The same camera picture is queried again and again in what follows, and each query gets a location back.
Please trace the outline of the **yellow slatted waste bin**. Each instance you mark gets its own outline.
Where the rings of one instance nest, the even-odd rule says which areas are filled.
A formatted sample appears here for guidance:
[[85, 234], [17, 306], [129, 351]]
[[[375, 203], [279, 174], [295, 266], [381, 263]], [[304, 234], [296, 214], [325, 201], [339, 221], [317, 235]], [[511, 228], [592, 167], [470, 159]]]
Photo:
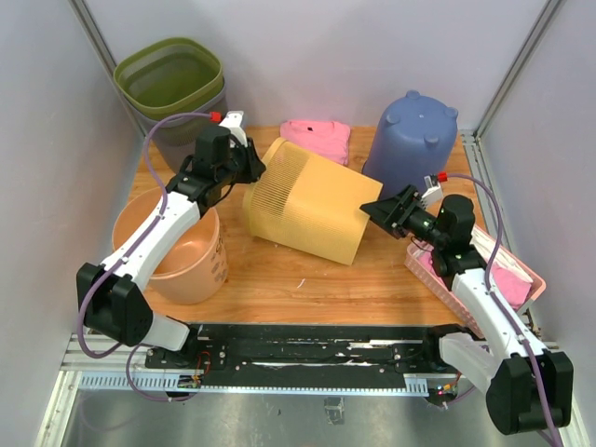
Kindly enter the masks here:
[[243, 197], [248, 232], [291, 249], [351, 265], [369, 221], [360, 206], [382, 184], [283, 138], [270, 145], [265, 172]]

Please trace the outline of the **large blue plastic bucket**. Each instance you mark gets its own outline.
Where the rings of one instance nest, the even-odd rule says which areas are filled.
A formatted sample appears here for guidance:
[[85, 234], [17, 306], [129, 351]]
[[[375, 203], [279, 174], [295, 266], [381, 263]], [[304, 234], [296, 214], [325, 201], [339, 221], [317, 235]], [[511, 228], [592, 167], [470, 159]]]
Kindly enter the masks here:
[[408, 185], [424, 191], [424, 178], [444, 170], [451, 156], [457, 118], [455, 108], [408, 91], [382, 113], [362, 173], [383, 185], [383, 198]]

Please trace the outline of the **peach cartoon plastic bucket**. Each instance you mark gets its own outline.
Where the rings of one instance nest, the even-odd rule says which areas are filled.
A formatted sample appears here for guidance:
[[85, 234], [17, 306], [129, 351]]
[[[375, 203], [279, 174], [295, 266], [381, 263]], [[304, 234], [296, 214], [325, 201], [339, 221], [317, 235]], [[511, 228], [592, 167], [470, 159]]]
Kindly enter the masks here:
[[[161, 190], [156, 187], [128, 203], [113, 229], [114, 248], [120, 248], [158, 209], [160, 200]], [[223, 286], [227, 275], [220, 217], [217, 210], [211, 209], [173, 244], [149, 278], [148, 286], [175, 304], [191, 305], [210, 298]]]

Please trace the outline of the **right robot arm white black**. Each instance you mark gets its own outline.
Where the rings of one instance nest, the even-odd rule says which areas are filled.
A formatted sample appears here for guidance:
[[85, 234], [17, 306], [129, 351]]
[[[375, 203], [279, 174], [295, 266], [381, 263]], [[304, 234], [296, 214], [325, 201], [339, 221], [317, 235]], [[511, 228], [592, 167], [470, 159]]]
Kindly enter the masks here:
[[462, 373], [484, 395], [502, 434], [542, 431], [551, 445], [562, 445], [559, 430], [571, 420], [573, 363], [536, 338], [492, 285], [491, 267], [472, 243], [472, 201], [448, 195], [432, 215], [408, 186], [360, 208], [392, 237], [414, 236], [431, 246], [435, 274], [471, 314], [487, 344], [481, 347], [463, 328], [439, 327], [421, 351], [424, 365], [434, 373], [449, 366]]

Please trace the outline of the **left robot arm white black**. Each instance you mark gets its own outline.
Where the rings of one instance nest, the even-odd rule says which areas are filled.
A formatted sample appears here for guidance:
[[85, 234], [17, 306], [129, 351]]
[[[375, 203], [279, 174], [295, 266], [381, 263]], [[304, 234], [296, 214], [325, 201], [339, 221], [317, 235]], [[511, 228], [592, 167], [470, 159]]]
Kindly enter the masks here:
[[76, 334], [83, 352], [93, 359], [84, 330], [90, 328], [116, 346], [155, 346], [167, 350], [177, 367], [193, 366], [199, 345], [190, 327], [154, 312], [143, 292], [174, 244], [232, 191], [237, 184], [257, 182], [265, 171], [253, 140], [231, 117], [209, 125], [196, 139], [195, 152], [168, 183], [162, 197], [133, 235], [99, 264], [83, 264], [76, 274]]

